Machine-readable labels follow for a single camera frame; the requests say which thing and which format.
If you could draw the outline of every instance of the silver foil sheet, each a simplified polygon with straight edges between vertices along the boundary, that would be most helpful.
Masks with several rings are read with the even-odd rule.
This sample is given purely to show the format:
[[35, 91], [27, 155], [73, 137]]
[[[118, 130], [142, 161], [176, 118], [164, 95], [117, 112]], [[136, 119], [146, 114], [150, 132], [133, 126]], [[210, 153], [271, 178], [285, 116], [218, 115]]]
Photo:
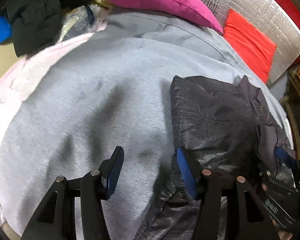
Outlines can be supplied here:
[[300, 55], [300, 30], [274, 0], [201, 0], [224, 26], [229, 9], [244, 16], [276, 45], [268, 84]]

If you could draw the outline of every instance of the blue gripper pad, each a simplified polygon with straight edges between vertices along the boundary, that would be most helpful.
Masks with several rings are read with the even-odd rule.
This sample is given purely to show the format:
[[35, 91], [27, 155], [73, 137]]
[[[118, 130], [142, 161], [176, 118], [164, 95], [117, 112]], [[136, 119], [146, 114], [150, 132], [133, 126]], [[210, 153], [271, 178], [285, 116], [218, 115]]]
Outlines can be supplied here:
[[108, 200], [115, 192], [117, 182], [120, 176], [121, 168], [124, 160], [124, 151], [121, 146], [117, 146], [110, 159], [104, 160], [99, 171], [101, 172], [101, 182], [106, 189], [105, 198]]
[[194, 200], [196, 200], [198, 197], [196, 184], [200, 180], [202, 166], [197, 160], [192, 159], [190, 154], [183, 147], [178, 148], [177, 150], [177, 161], [186, 191]]

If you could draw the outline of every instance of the red pillow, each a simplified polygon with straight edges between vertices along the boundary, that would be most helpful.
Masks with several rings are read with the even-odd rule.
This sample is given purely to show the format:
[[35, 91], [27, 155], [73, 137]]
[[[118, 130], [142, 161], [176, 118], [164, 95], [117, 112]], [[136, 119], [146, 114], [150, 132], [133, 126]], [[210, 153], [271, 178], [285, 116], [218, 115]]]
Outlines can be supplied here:
[[232, 9], [229, 9], [223, 30], [223, 37], [248, 67], [266, 83], [277, 45]]

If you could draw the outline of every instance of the gray bed sheet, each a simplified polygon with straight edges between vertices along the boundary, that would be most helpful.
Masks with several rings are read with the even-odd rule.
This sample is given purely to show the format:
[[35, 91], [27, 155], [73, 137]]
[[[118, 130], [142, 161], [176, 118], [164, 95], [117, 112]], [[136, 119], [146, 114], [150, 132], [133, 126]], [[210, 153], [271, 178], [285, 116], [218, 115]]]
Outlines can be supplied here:
[[[105, 31], [50, 68], [6, 131], [0, 149], [0, 203], [19, 235], [56, 176], [99, 167], [120, 145], [116, 192], [103, 202], [111, 239], [133, 239], [174, 153], [170, 84], [203, 75], [261, 87], [286, 132], [286, 114], [226, 40], [174, 16], [115, 9]], [[80, 201], [76, 201], [77, 238]]]

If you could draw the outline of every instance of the metal pin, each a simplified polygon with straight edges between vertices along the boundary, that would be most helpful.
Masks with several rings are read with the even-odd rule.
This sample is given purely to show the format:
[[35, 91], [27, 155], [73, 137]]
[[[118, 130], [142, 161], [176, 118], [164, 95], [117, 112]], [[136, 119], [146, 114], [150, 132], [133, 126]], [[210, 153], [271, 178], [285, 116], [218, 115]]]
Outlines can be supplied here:
[[56, 182], [58, 182], [58, 183], [63, 182], [64, 179], [65, 179], [65, 177], [60, 175], [60, 176], [56, 177]]
[[237, 177], [237, 181], [241, 182], [241, 183], [244, 183], [246, 181], [246, 179], [242, 176], [238, 176]]
[[204, 170], [202, 171], [202, 174], [203, 174], [203, 175], [206, 175], [206, 176], [210, 176], [210, 175], [211, 175], [211, 171], [208, 170], [208, 169], [204, 169]]
[[97, 175], [100, 174], [100, 171], [97, 170], [97, 169], [95, 169], [95, 170], [90, 171], [90, 174], [91, 174], [92, 176], [97, 176]]

